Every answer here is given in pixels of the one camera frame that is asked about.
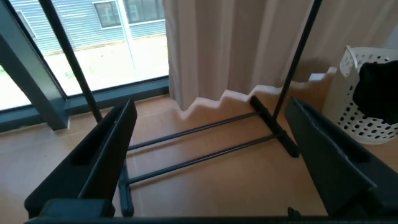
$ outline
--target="white plastic basket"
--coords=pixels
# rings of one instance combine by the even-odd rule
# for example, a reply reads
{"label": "white plastic basket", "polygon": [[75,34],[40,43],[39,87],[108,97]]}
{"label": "white plastic basket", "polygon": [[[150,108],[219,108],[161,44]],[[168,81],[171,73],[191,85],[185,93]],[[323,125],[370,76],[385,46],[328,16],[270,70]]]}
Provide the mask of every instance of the white plastic basket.
{"label": "white plastic basket", "polygon": [[329,89],[322,114],[359,143],[383,144],[398,135],[398,124],[389,125],[382,119],[365,116],[353,101],[363,63],[391,60],[398,60],[398,51],[347,46]]}

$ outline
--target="white pole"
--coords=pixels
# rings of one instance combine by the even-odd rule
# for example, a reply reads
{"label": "white pole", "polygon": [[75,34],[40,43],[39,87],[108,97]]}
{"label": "white pole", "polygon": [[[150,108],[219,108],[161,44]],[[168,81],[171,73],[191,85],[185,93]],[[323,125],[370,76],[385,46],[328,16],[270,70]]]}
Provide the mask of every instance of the white pole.
{"label": "white pole", "polygon": [[130,57],[132,66],[136,69],[136,65],[134,63],[134,55],[133,55],[133,40],[130,31],[129,19],[127,18],[126,8],[124,7],[123,0],[116,0],[116,5],[118,6],[119,18],[122,24],[122,30],[124,34],[124,38],[126,39],[127,46],[129,47]]}

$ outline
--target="beige curtain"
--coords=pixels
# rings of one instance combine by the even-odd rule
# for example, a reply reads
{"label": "beige curtain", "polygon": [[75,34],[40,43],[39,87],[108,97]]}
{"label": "beige curtain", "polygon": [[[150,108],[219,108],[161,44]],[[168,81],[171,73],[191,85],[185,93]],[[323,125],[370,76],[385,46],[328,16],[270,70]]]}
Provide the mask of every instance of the beige curtain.
{"label": "beige curtain", "polygon": [[[281,86],[312,0],[166,0],[170,95],[197,97]],[[295,78],[336,65],[344,46],[379,46],[397,24],[395,0],[324,0]]]}

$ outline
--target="black vertical pole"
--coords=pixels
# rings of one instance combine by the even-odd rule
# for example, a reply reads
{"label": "black vertical pole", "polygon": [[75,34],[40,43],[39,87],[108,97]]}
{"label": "black vertical pole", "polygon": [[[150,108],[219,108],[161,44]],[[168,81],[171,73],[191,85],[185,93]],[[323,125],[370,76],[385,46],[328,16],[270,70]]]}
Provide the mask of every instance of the black vertical pole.
{"label": "black vertical pole", "polygon": [[314,2],[312,4],[310,14],[308,15],[307,23],[305,24],[303,34],[301,35],[300,42],[298,43],[296,52],[294,53],[294,58],[292,60],[292,63],[290,64],[289,72],[287,73],[284,86],[282,88],[282,91],[281,91],[279,99],[278,99],[278,103],[276,104],[274,114],[272,115],[272,117],[274,119],[276,119],[278,117],[278,114],[282,107],[282,103],[285,100],[287,90],[289,89],[290,82],[293,79],[293,75],[296,71],[297,65],[299,64],[301,54],[303,53],[305,44],[307,43],[308,36],[311,33],[312,25],[315,22],[315,18],[317,17],[321,3],[322,3],[322,0],[314,0]]}
{"label": "black vertical pole", "polygon": [[45,16],[49,20],[51,28],[53,29],[55,36],[57,37],[61,45],[61,48],[65,53],[65,56],[67,57],[70,67],[72,68],[72,71],[75,74],[77,82],[80,85],[80,88],[83,92],[83,95],[86,98],[86,101],[88,103],[88,106],[90,107],[91,112],[95,117],[95,120],[97,120],[97,122],[101,121],[102,115],[100,113],[100,110],[98,109],[97,104],[95,103],[94,96],[87,84],[86,78],[83,74],[83,71],[81,70],[81,67],[76,58],[75,53],[73,52],[73,48],[70,45],[68,36],[62,27],[61,20],[58,17],[54,5],[52,4],[51,0],[43,0],[39,1],[39,3],[43,8]]}

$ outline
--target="outdoor ground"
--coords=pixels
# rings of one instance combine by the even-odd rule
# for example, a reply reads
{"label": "outdoor ground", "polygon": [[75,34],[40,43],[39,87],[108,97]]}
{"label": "outdoor ground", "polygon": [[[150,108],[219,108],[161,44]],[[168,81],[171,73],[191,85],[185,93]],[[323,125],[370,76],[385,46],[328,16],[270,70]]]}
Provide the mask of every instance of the outdoor ground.
{"label": "outdoor ground", "polygon": [[[108,45],[75,52],[91,90],[139,82],[169,74],[167,39],[155,35],[133,39],[132,54],[127,44]],[[67,95],[81,93],[64,54],[45,59]],[[30,104],[26,96],[0,67],[0,110]]]}

